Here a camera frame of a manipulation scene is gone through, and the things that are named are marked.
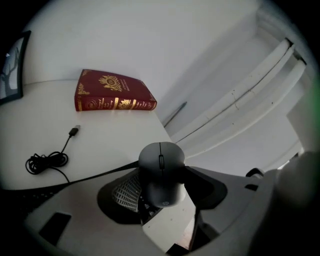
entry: black panel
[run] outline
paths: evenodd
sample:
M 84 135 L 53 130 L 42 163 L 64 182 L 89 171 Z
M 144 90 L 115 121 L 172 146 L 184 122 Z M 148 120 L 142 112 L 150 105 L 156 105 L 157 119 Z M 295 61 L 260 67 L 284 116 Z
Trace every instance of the black panel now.
M 215 208 L 227 195 L 225 184 L 189 166 L 183 171 L 184 187 L 198 210 Z
M 196 211 L 194 220 L 194 229 L 189 246 L 190 252 L 201 248 L 219 236 L 218 232 L 216 232 L 210 225 L 203 222 L 199 210 Z
M 70 215 L 56 212 L 40 230 L 39 235 L 56 246 L 70 219 Z

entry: white wall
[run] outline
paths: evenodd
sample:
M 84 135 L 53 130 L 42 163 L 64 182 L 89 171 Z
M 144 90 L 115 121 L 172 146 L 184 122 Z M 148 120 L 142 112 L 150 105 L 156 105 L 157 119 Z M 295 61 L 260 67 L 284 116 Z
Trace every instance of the white wall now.
M 255 0 L 52 1 L 25 28 L 24 84 L 104 70 L 143 80 L 161 110 L 197 57 L 257 8 Z
M 166 127 L 169 136 L 177 133 L 235 88 L 273 50 L 257 34 L 252 35 L 185 99 L 183 110 Z
M 281 73 L 273 82 L 280 83 L 285 75 L 285 72 Z M 227 142 L 187 159 L 186 164 L 240 176 L 255 167 L 264 171 L 275 168 L 273 163 L 299 143 L 286 115 L 304 92 L 303 85 L 298 82 L 284 100 L 256 124 Z M 293 150 L 292 155 L 286 157 L 290 159 L 297 152 Z

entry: white desk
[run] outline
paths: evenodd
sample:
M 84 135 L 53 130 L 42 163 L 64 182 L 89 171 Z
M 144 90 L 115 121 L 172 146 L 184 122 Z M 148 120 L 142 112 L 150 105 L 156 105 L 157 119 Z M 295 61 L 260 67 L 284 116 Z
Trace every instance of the white desk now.
M 0 180 L 4 189 L 21 190 L 65 183 L 48 169 L 31 175 L 25 163 L 34 153 L 61 151 L 75 125 L 80 131 L 64 151 L 60 168 L 70 181 L 101 174 L 138 160 L 150 143 L 170 142 L 153 111 L 98 110 L 76 112 L 77 81 L 27 85 L 24 97 L 0 106 Z

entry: mouse scroll wheel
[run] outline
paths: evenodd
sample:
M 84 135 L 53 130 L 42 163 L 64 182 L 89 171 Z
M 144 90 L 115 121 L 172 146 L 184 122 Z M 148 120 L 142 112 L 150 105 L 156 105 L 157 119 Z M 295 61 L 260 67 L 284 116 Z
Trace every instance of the mouse scroll wheel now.
M 165 160 L 164 160 L 164 156 L 162 154 L 159 155 L 159 168 L 160 168 L 160 170 L 165 169 Z

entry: gray computer mouse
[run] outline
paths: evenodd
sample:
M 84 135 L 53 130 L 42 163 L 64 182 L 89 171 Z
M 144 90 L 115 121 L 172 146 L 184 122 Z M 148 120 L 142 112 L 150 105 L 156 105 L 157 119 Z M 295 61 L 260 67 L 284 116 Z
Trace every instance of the gray computer mouse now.
M 182 180 L 185 154 L 172 142 L 156 142 L 139 155 L 139 180 L 146 199 L 156 207 L 170 207 L 183 201 Z

